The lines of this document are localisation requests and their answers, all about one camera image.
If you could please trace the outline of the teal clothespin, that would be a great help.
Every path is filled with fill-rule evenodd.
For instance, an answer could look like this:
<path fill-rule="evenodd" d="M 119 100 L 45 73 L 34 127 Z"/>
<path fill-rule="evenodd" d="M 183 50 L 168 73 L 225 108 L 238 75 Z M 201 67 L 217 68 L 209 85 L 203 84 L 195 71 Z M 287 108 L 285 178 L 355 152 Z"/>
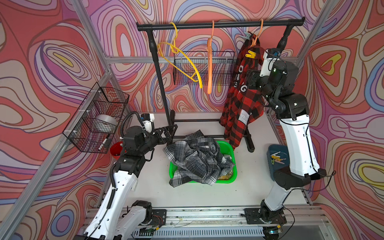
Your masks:
<path fill-rule="evenodd" d="M 250 40 L 253 36 L 253 34 L 251 34 L 250 32 L 244 32 L 244 36 L 241 36 L 241 38 L 245 39 L 245 40 Z"/>

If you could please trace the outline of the pink clothespin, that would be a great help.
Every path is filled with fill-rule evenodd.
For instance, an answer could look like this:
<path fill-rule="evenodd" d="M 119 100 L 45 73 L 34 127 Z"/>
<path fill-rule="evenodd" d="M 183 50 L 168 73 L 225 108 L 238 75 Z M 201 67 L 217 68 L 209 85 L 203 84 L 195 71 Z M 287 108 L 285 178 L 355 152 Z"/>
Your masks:
<path fill-rule="evenodd" d="M 285 164 L 285 160 L 286 159 L 280 159 L 280 158 L 278 158 L 278 159 L 274 159 L 274 163 L 279 163 L 279 164 Z"/>

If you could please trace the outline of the orange hanger with grey shirt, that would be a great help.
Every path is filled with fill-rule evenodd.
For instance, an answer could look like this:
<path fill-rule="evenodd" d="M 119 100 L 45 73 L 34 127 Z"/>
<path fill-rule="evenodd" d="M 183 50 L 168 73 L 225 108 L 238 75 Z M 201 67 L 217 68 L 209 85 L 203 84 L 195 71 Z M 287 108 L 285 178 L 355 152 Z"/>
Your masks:
<path fill-rule="evenodd" d="M 208 52 L 208 88 L 207 93 L 210 95 L 213 88 L 213 49 L 212 41 L 214 36 L 215 21 L 212 21 L 212 33 L 211 37 L 207 41 L 207 52 Z"/>

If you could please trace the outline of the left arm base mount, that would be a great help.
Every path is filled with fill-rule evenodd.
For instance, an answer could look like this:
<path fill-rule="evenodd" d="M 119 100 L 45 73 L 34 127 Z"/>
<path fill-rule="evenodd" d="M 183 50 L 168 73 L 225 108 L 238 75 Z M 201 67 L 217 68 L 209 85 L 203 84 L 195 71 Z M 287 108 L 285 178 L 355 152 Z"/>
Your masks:
<path fill-rule="evenodd" d="M 150 214 L 150 218 L 141 223 L 141 226 L 163 226 L 166 224 L 167 210 L 154 209 Z"/>

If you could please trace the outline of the red plaid long-sleeve shirt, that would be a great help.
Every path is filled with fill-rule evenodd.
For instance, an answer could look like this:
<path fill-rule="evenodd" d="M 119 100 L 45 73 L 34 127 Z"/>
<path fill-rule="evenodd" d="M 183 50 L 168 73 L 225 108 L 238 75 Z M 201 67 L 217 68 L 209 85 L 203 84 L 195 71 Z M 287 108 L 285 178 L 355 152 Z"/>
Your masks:
<path fill-rule="evenodd" d="M 264 61 L 262 54 L 265 50 L 261 47 L 259 39 L 257 45 L 251 47 L 255 37 L 256 35 L 253 34 L 250 40 L 245 40 L 237 56 L 230 88 L 219 120 L 220 125 L 225 128 L 224 138 L 229 141 L 233 149 L 240 145 L 247 126 L 264 112 L 261 95 L 247 87 L 247 72 L 259 70 Z M 245 57 L 248 50 L 256 52 L 257 57 L 255 59 Z"/>

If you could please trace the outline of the yellow plaid long-sleeve shirt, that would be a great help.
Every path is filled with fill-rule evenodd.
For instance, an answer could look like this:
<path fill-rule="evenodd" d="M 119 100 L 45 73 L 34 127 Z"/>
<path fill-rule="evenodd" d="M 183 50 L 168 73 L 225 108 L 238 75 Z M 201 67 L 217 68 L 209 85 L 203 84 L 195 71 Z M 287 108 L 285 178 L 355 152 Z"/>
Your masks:
<path fill-rule="evenodd" d="M 224 176 L 219 177 L 218 180 L 220 180 L 220 181 L 228 181 L 228 180 L 230 180 L 233 177 L 233 175 L 234 175 L 233 172 L 230 172 L 230 173 L 228 173 L 228 174 L 226 174 Z"/>

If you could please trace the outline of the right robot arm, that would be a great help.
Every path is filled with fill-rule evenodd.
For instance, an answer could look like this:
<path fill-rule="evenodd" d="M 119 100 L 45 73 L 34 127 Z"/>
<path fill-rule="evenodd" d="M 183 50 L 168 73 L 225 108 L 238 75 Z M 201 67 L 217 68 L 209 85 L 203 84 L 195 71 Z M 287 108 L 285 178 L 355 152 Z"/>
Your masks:
<path fill-rule="evenodd" d="M 294 189 L 327 177 L 315 157 L 310 134 L 307 98 L 293 93 L 298 67 L 277 57 L 265 58 L 259 76 L 252 71 L 248 77 L 250 90 L 257 90 L 275 112 L 286 137 L 290 164 L 274 171 L 274 185 L 262 201 L 257 214 L 264 224 L 283 219 L 283 204 Z"/>

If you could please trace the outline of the orange hanger with red shirt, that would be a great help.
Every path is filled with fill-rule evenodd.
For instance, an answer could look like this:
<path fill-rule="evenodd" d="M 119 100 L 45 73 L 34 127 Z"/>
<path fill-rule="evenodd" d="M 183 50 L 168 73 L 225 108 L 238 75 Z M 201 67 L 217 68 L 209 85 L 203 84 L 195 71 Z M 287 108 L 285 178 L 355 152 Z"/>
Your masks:
<path fill-rule="evenodd" d="M 264 20 L 261 19 L 261 26 L 260 26 L 259 32 L 257 33 L 256 37 L 253 39 L 251 47 L 254 47 L 257 45 L 257 40 L 259 39 L 260 35 L 263 32 L 263 26 L 264 26 Z"/>

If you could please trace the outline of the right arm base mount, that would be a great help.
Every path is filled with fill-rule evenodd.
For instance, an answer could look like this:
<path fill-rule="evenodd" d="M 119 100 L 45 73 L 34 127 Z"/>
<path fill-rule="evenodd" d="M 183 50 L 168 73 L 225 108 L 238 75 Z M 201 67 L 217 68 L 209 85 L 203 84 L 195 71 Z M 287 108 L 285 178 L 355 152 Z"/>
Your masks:
<path fill-rule="evenodd" d="M 246 218 L 249 225 L 284 225 L 287 223 L 283 208 L 270 211 L 267 207 L 244 209 L 242 217 Z"/>

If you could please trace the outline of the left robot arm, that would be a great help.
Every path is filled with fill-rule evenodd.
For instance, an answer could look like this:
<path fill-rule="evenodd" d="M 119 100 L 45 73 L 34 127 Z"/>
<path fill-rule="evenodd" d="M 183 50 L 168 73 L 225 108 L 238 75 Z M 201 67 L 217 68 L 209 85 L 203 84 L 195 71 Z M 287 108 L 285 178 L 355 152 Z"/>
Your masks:
<path fill-rule="evenodd" d="M 122 150 L 109 171 L 111 185 L 93 220 L 75 240 L 125 240 L 132 237 L 137 227 L 155 232 L 165 225 L 166 214 L 159 215 L 151 202 L 137 200 L 123 218 L 120 217 L 126 198 L 137 184 L 138 177 L 148 162 L 145 155 L 154 153 L 158 145 L 170 144 L 178 128 L 168 125 L 155 128 L 153 114 L 129 113 L 121 123 Z"/>

